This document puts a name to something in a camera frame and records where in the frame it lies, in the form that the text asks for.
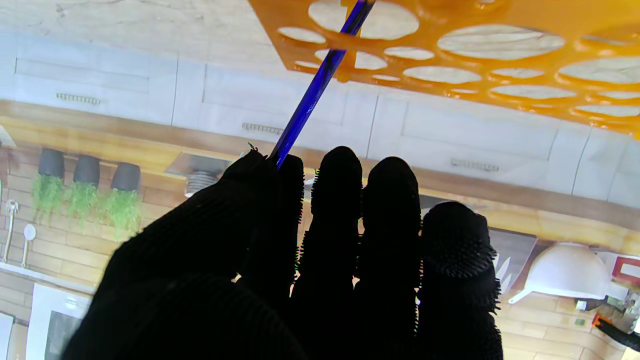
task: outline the green herb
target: green herb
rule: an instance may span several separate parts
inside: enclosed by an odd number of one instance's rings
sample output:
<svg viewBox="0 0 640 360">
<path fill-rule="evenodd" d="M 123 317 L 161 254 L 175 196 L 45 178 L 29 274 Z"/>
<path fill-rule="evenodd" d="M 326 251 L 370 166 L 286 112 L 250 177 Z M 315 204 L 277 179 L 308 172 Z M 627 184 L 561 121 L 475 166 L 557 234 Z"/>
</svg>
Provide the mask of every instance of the green herb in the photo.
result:
<svg viewBox="0 0 640 360">
<path fill-rule="evenodd" d="M 141 200 L 136 192 L 113 189 L 102 205 L 106 222 L 116 228 L 116 238 L 120 231 L 133 235 L 140 229 Z"/>
<path fill-rule="evenodd" d="M 63 193 L 62 179 L 59 177 L 38 174 L 33 180 L 31 189 L 33 205 L 40 216 L 48 213 L 49 221 L 51 221 L 51 215 L 60 211 Z"/>
<path fill-rule="evenodd" d="M 97 186 L 74 181 L 65 192 L 67 215 L 78 219 L 80 227 L 84 227 L 87 218 L 97 209 L 98 199 Z"/>
</svg>

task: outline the blue pen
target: blue pen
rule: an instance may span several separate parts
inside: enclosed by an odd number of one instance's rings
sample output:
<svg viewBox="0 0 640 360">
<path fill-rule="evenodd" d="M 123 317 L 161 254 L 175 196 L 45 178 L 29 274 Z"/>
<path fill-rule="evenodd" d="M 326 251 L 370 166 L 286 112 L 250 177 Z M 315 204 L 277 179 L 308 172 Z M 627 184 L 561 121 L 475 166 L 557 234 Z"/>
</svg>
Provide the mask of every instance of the blue pen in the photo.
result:
<svg viewBox="0 0 640 360">
<path fill-rule="evenodd" d="M 349 17 L 340 32 L 356 35 L 358 31 L 360 31 L 360 28 L 371 11 L 374 3 L 375 0 L 358 1 L 353 7 L 353 10 L 349 14 Z M 305 95 L 298 104 L 296 111 L 291 115 L 291 119 L 289 119 L 287 127 L 285 127 L 284 131 L 280 135 L 280 139 L 278 139 L 276 146 L 273 148 L 273 151 L 269 156 L 269 158 L 276 161 L 278 168 L 280 168 L 280 165 L 291 150 L 293 143 L 298 138 L 298 135 L 300 135 L 300 131 L 302 131 L 302 128 L 307 123 L 309 116 L 311 116 L 311 112 L 316 107 L 316 104 L 318 103 L 318 100 L 320 100 L 320 96 L 322 96 L 326 86 L 329 85 L 329 81 L 338 69 L 338 66 L 342 62 L 345 54 L 346 50 L 332 49 L 324 58 L 322 65 L 318 68 L 318 71 L 311 81 L 311 84 L 309 84 Z"/>
</svg>

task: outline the potted plant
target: potted plant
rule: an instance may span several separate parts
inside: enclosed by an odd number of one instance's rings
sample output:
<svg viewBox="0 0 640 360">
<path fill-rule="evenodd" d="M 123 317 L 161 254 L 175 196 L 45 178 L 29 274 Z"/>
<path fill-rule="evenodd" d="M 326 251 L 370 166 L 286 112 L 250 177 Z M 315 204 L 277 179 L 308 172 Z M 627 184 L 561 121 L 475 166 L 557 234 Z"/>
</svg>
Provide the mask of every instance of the potted plant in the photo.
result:
<svg viewBox="0 0 640 360">
<path fill-rule="evenodd" d="M 80 155 L 74 171 L 74 182 L 65 191 L 67 215 L 76 218 L 80 227 L 95 210 L 99 202 L 100 160 Z"/>
<path fill-rule="evenodd" d="M 113 174 L 111 192 L 102 205 L 107 224 L 116 228 L 116 238 L 124 232 L 135 234 L 140 228 L 140 167 L 120 163 Z"/>
<path fill-rule="evenodd" d="M 38 215 L 42 217 L 57 213 L 63 200 L 63 179 L 65 177 L 65 159 L 61 151 L 43 148 L 40 154 L 38 175 L 33 180 L 31 196 Z"/>
</svg>

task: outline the black plant pot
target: black plant pot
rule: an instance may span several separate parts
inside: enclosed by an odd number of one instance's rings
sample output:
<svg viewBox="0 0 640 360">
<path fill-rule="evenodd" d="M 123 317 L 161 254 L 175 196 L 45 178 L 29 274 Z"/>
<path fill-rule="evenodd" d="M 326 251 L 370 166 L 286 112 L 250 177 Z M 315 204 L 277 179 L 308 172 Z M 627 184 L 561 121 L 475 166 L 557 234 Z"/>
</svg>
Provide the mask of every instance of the black plant pot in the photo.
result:
<svg viewBox="0 0 640 360">
<path fill-rule="evenodd" d="M 43 148 L 40 154 L 38 173 L 40 175 L 54 176 L 63 179 L 65 177 L 64 153 L 46 147 Z"/>
<path fill-rule="evenodd" d="M 118 168 L 113 174 L 111 188 L 126 192 L 139 192 L 140 167 L 129 163 L 118 164 Z"/>
<path fill-rule="evenodd" d="M 74 181 L 94 184 L 100 182 L 100 159 L 89 155 L 80 155 L 74 171 Z"/>
</svg>

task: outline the finger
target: finger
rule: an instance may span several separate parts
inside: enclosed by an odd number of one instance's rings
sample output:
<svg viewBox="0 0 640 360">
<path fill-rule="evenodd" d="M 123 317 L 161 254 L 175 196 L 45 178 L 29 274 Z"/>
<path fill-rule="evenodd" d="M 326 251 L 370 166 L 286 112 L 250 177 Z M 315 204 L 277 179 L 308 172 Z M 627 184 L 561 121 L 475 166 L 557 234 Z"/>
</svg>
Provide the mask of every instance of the finger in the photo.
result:
<svg viewBox="0 0 640 360">
<path fill-rule="evenodd" d="M 424 216 L 422 244 L 417 333 L 422 351 L 442 359 L 463 354 L 502 359 L 500 333 L 490 314 L 497 308 L 500 283 L 486 219 L 458 202 L 436 205 Z M 453 356 L 455 344 L 464 346 Z"/>
<path fill-rule="evenodd" d="M 287 156 L 278 171 L 280 202 L 259 221 L 237 283 L 284 317 L 295 273 L 298 224 L 302 216 L 302 160 Z"/>
<path fill-rule="evenodd" d="M 418 183 L 409 165 L 399 158 L 379 162 L 369 174 L 362 204 L 365 232 L 356 271 L 357 336 L 369 350 L 407 348 L 415 335 L 420 268 Z"/>
<path fill-rule="evenodd" d="M 313 220 L 305 233 L 291 306 L 294 333 L 310 357 L 344 354 L 351 343 L 351 299 L 358 241 L 362 167 L 338 147 L 322 160 L 312 190 Z"/>
<path fill-rule="evenodd" d="M 276 167 L 251 151 L 200 190 L 115 251 L 94 296 L 134 282 L 189 273 L 232 279 L 244 261 L 253 232 L 247 222 L 277 195 Z M 198 251 L 184 246 L 197 239 Z M 172 259 L 176 266 L 166 266 Z"/>
</svg>

